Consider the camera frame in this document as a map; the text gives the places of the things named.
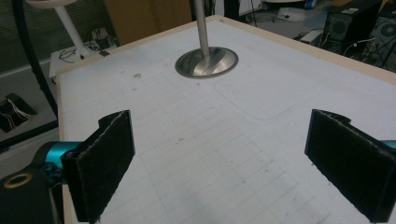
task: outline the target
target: metal base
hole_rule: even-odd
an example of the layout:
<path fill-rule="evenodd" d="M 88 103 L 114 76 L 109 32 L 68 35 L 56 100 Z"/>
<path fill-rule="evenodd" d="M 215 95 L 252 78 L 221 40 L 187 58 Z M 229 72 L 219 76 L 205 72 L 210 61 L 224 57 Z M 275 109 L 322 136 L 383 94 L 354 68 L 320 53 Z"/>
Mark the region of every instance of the metal base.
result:
<path fill-rule="evenodd" d="M 238 55 L 230 49 L 209 48 L 204 57 L 201 49 L 195 49 L 181 56 L 175 65 L 183 77 L 210 78 L 224 75 L 238 64 Z"/>

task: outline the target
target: white pole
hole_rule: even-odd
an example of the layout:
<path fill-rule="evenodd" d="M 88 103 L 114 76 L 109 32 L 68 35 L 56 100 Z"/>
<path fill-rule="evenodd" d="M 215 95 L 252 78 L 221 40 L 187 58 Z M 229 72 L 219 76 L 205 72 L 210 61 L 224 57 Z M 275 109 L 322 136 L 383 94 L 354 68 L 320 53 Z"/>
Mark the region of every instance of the white pole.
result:
<path fill-rule="evenodd" d="M 77 48 L 76 55 L 80 57 L 81 55 L 87 56 L 88 54 L 90 54 L 84 48 L 84 43 L 82 43 L 81 37 L 79 36 L 76 27 L 70 19 L 66 9 L 64 7 L 56 7 L 55 10 L 58 13 L 59 18 L 61 18 L 61 21 L 64 24 L 64 28 L 66 28 L 67 33 L 69 33 L 70 38 L 72 39 L 74 45 Z"/>

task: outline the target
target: gray floor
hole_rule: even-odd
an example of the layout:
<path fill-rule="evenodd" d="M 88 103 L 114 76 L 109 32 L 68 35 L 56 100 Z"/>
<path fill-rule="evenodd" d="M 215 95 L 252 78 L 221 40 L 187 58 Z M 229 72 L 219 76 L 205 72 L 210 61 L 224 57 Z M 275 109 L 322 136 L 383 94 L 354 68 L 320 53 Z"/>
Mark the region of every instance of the gray floor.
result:
<path fill-rule="evenodd" d="M 278 9 L 276 8 L 272 10 L 260 10 L 255 13 L 257 26 L 279 35 L 294 38 L 302 33 L 308 33 L 313 29 L 323 27 L 327 16 L 327 9 L 331 2 L 332 1 L 328 0 L 319 0 L 314 9 L 304 11 L 305 19 L 297 22 L 277 19 Z M 50 64 L 43 63 L 42 69 L 47 77 Z M 48 80 L 48 83 L 56 98 L 55 84 L 50 80 Z M 51 113 L 50 106 L 36 84 L 35 77 L 30 71 L 30 68 L 11 72 L 6 76 L 0 74 L 0 96 L 4 97 L 11 92 L 17 93 L 38 112 L 38 115 L 34 119 L 12 131 L 12 134 L 25 132 L 36 125 L 50 122 L 55 119 Z M 0 131 L 0 140 L 7 139 L 8 137 L 9 134 Z M 55 129 L 19 143 L 11 147 L 8 151 L 1 153 L 0 178 L 19 171 L 31 161 L 39 147 L 48 141 L 57 140 L 59 140 L 59 133 L 58 130 Z"/>

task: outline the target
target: white table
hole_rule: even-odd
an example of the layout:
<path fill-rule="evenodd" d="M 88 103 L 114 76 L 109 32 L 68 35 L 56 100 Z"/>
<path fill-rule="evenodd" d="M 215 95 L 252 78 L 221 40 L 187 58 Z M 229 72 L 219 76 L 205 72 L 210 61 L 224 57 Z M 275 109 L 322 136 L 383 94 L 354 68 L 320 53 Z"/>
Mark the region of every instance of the white table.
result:
<path fill-rule="evenodd" d="M 396 139 L 396 75 L 215 16 L 209 45 L 235 69 L 188 79 L 195 23 L 74 64 L 58 78 L 63 141 L 132 113 L 136 155 L 101 223 L 369 223 L 304 154 L 313 108 Z M 76 222 L 65 191 L 66 223 Z M 393 214 L 390 223 L 396 222 Z"/>

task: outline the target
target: desk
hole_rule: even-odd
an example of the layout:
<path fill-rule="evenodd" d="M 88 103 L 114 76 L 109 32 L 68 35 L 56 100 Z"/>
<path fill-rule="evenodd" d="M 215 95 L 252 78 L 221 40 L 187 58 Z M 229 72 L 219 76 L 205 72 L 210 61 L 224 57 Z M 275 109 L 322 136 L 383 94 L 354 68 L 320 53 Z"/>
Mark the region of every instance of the desk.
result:
<path fill-rule="evenodd" d="M 57 76 L 63 141 L 132 113 L 136 155 L 102 223 L 369 223 L 304 145 L 313 108 L 396 139 L 396 75 L 220 16 L 207 31 L 210 46 L 239 56 L 222 77 L 176 72 L 177 58 L 199 48 L 194 22 Z"/>

